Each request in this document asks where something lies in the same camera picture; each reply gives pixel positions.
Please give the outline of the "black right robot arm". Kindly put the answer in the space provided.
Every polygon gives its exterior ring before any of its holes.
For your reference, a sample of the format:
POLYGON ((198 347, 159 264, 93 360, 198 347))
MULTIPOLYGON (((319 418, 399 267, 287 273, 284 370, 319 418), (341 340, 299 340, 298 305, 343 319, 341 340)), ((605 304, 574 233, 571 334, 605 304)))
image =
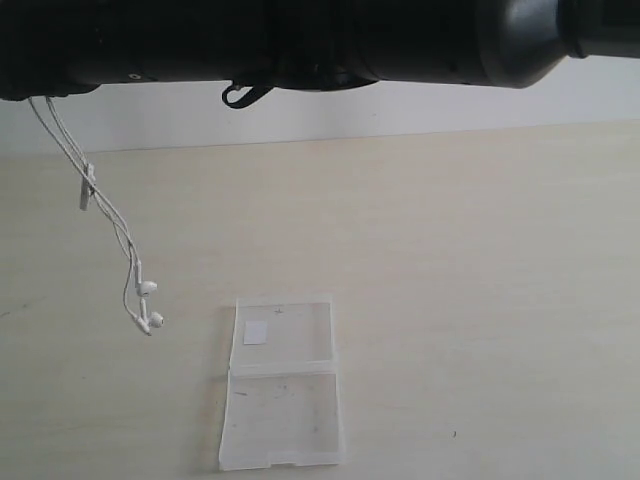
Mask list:
POLYGON ((635 58, 635 1, 5 1, 1 96, 224 81, 271 90, 377 82, 520 89, 567 57, 635 58))

